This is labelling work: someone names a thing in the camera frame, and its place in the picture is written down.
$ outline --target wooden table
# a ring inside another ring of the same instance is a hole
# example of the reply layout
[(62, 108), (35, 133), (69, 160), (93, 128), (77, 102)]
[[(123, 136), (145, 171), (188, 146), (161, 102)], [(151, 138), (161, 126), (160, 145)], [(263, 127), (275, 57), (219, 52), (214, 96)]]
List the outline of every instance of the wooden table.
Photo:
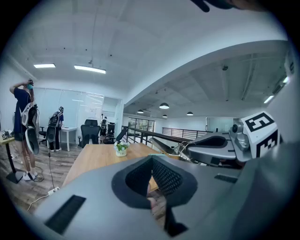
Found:
[[(89, 170), (134, 158), (146, 157), (151, 153), (159, 153), (143, 143), (133, 143), (127, 149), (127, 155), (125, 157), (117, 157), (113, 146), (113, 144), (86, 144), (75, 160), (62, 186)], [(157, 188), (158, 186), (152, 177), (150, 180), (150, 191), (154, 191)]]
[(10, 137), (7, 139), (0, 139), (0, 145), (5, 145), (6, 146), (6, 152), (7, 152), (7, 156), (9, 159), (9, 163), (10, 163), (10, 167), (11, 167), (11, 172), (6, 176), (6, 178), (8, 180), (10, 180), (13, 183), (18, 183), (22, 177), (23, 177), (23, 171), (21, 171), (20, 169), (15, 169), (14, 163), (13, 163), (13, 159), (10, 155), (10, 149), (9, 149), (9, 143), (13, 142), (15, 140), (14, 137)]

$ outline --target white desk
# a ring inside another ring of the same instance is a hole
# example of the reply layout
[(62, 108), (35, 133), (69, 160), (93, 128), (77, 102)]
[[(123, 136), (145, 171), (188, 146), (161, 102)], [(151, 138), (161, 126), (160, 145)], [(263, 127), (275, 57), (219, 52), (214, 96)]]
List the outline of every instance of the white desk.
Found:
[(76, 143), (77, 143), (77, 128), (76, 127), (66, 127), (62, 126), (60, 131), (60, 142), (61, 142), (61, 133), (67, 133), (67, 151), (70, 152), (70, 145), (69, 145), (69, 132), (76, 131)]

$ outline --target ceiling light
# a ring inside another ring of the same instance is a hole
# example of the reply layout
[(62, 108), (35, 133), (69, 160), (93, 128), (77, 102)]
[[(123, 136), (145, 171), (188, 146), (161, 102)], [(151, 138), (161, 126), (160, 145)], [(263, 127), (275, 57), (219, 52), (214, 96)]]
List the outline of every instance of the ceiling light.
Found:
[(162, 108), (162, 109), (168, 109), (170, 108), (169, 105), (167, 103), (162, 103), (159, 108)]
[(274, 95), (269, 96), (269, 97), (267, 98), (267, 100), (264, 101), (264, 103), (269, 102), (272, 98), (274, 98)]
[(91, 94), (88, 94), (88, 95), (89, 95), (89, 96), (93, 96), (93, 97), (103, 98), (103, 96), (91, 95)]
[(54, 63), (50, 63), (50, 64), (36, 64), (34, 65), (35, 68), (55, 68), (55, 64)]
[(85, 66), (79, 66), (79, 65), (74, 65), (74, 67), (76, 69), (79, 69), (79, 70), (87, 70), (87, 71), (92, 71), (92, 72), (97, 72), (97, 73), (103, 73), (103, 74), (106, 73), (106, 70), (95, 68), (95, 67), (85, 67)]
[(289, 77), (286, 77), (284, 80), (283, 80), (283, 83), (287, 83), (289, 81)]

